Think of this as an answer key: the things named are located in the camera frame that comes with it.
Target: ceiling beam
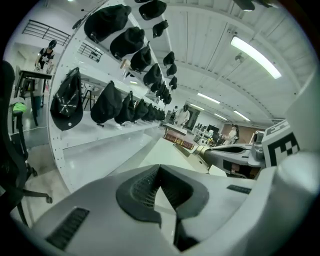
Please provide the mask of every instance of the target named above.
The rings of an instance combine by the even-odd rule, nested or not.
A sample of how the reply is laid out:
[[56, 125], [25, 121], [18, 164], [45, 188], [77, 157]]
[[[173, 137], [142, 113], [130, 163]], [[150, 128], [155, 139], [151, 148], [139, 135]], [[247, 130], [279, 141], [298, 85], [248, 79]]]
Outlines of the ceiling beam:
[[[158, 58], [158, 61], [160, 63], [160, 65], [162, 66], [163, 64], [163, 59], [161, 58]], [[197, 66], [194, 66], [194, 65], [191, 65], [191, 64], [187, 64], [187, 63], [184, 63], [184, 62], [180, 62], [180, 61], [175, 61], [174, 62], [176, 64], [177, 67], [180, 67], [180, 68], [183, 68], [183, 69], [188, 69], [188, 70], [191, 70], [191, 71], [194, 71], [194, 72], [198, 72], [204, 76], [207, 76], [209, 78], [212, 78], [214, 80], [219, 80], [219, 82], [221, 82], [222, 84], [236, 90], [238, 93], [240, 93], [242, 96], [246, 97], [247, 100], [249, 100], [250, 102], [252, 102], [254, 105], [256, 105], [257, 108], [259, 108], [266, 117], [268, 118], [272, 118], [272, 115], [268, 112], [268, 110], [262, 106], [261, 103], [259, 103], [258, 100], [256, 100], [254, 97], [252, 97], [250, 94], [248, 94], [246, 91], [244, 91], [241, 87], [238, 87], [238, 85], [234, 84], [233, 82], [223, 78], [223, 77], [220, 77], [219, 78], [219, 75], [215, 74], [215, 73], [212, 73], [208, 70], [205, 70], [203, 68], [200, 68], [200, 67], [197, 67]]]
[[200, 15], [207, 15], [214, 17], [216, 19], [228, 22], [239, 29], [247, 32], [248, 34], [254, 36], [254, 38], [262, 43], [264, 47], [266, 47], [274, 56], [274, 58], [277, 60], [277, 65], [288, 75], [289, 79], [292, 81], [294, 85], [294, 91], [297, 93], [302, 88], [302, 85], [300, 84], [298, 77], [296, 76], [295, 72], [289, 65], [289, 62], [283, 57], [281, 51], [275, 47], [275, 45], [268, 40], [264, 35], [259, 33], [252, 25], [244, 22], [240, 18], [237, 18], [231, 14], [228, 14], [221, 10], [216, 10], [211, 7], [207, 6], [200, 6], [195, 4], [185, 4], [185, 3], [177, 3], [177, 4], [167, 4], [167, 10], [170, 11], [176, 11], [176, 12], [193, 12], [198, 13]]

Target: white ceiling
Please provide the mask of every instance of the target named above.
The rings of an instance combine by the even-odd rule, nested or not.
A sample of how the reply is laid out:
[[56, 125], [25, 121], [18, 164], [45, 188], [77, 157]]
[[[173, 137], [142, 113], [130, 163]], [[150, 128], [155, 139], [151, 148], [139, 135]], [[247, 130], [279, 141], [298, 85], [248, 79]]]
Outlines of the white ceiling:
[[[316, 60], [303, 33], [283, 10], [255, 4], [255, 10], [240, 10], [233, 0], [163, 0], [167, 9], [161, 17], [145, 21], [139, 14], [141, 4], [125, 0], [132, 7], [150, 45], [162, 62], [170, 51], [175, 54], [178, 88], [189, 92], [189, 102], [219, 113], [232, 122], [243, 119], [269, 126], [273, 118], [284, 113], [316, 66]], [[51, 3], [81, 18], [101, 1], [51, 0]], [[161, 37], [152, 38], [152, 27], [163, 19], [169, 27]], [[274, 79], [251, 57], [235, 61], [241, 52], [230, 42], [233, 35], [255, 47], [266, 56], [282, 77]], [[102, 44], [110, 45], [117, 34]], [[221, 102], [216, 104], [197, 96], [201, 92]]]

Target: table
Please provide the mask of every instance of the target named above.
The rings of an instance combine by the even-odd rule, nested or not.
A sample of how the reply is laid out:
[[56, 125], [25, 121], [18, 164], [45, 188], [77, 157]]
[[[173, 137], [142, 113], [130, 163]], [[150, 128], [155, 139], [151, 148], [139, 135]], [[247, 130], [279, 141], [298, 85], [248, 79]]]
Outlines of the table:
[[166, 123], [164, 125], [165, 127], [165, 133], [167, 133], [168, 130], [172, 130], [178, 134], [181, 134], [183, 136], [186, 136], [187, 135], [187, 130], [186, 129], [183, 129], [181, 127], [178, 127], [176, 125], [173, 125], [173, 124], [170, 124], [170, 123]]
[[[42, 88], [42, 93], [45, 92], [45, 88], [46, 88], [46, 80], [50, 80], [52, 78], [51, 74], [47, 74], [47, 73], [40, 73], [40, 72], [36, 72], [36, 71], [30, 71], [30, 70], [20, 70], [20, 76], [19, 76], [19, 80], [15, 85], [15, 91], [14, 91], [14, 97], [18, 97], [18, 92], [19, 89], [21, 88], [22, 84], [23, 84], [23, 80], [24, 79], [44, 79], [43, 81], [43, 88]], [[32, 108], [32, 115], [33, 115], [33, 120], [36, 126], [38, 126], [38, 121], [37, 121], [37, 110], [35, 108], [35, 102], [34, 102], [34, 94], [33, 91], [35, 89], [35, 83], [33, 80], [33, 83], [30, 86], [30, 99], [31, 99], [31, 108]], [[44, 106], [44, 95], [42, 95], [42, 106]]]

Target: ceiling light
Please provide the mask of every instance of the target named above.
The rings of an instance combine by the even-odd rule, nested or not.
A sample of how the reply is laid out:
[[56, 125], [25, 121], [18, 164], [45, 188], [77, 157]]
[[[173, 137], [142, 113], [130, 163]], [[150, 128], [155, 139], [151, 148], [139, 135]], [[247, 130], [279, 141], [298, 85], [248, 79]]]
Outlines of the ceiling light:
[[239, 113], [238, 111], [233, 111], [234, 113], [238, 114], [240, 117], [244, 118], [247, 121], [250, 121], [250, 119], [246, 118], [243, 114]]
[[260, 52], [258, 52], [255, 48], [253, 48], [250, 44], [241, 40], [239, 37], [234, 36], [231, 40], [231, 45], [248, 54], [251, 58], [253, 58], [256, 62], [258, 62], [262, 67], [266, 69], [273, 76], [274, 79], [278, 79], [281, 77], [280, 72], [276, 69], [276, 67]]
[[221, 115], [218, 115], [218, 114], [214, 114], [215, 116], [217, 116], [217, 117], [219, 117], [219, 118], [221, 118], [221, 119], [223, 119], [223, 120], [227, 120], [226, 118], [224, 118], [223, 116], [221, 116]]
[[198, 96], [200, 96], [200, 97], [202, 97], [202, 98], [205, 98], [205, 99], [207, 99], [207, 100], [210, 100], [210, 101], [212, 101], [212, 102], [215, 102], [215, 103], [220, 104], [220, 101], [217, 101], [217, 100], [215, 100], [215, 99], [213, 99], [213, 98], [210, 98], [210, 97], [208, 97], [208, 96], [206, 96], [206, 95], [203, 95], [203, 94], [201, 94], [201, 93], [198, 93]]
[[197, 106], [197, 105], [194, 105], [194, 104], [190, 104], [192, 107], [195, 107], [195, 108], [198, 108], [198, 109], [200, 109], [200, 110], [205, 110], [204, 108], [202, 108], [202, 107], [199, 107], [199, 106]]

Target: black baseball cap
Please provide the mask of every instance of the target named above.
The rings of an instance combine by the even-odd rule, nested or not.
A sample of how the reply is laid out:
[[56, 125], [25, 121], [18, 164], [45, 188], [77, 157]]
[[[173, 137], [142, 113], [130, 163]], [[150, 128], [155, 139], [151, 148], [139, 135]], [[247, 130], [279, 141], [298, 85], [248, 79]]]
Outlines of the black baseball cap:
[[81, 99], [81, 75], [79, 68], [71, 70], [53, 97], [50, 107], [54, 124], [66, 131], [80, 123], [84, 110]]

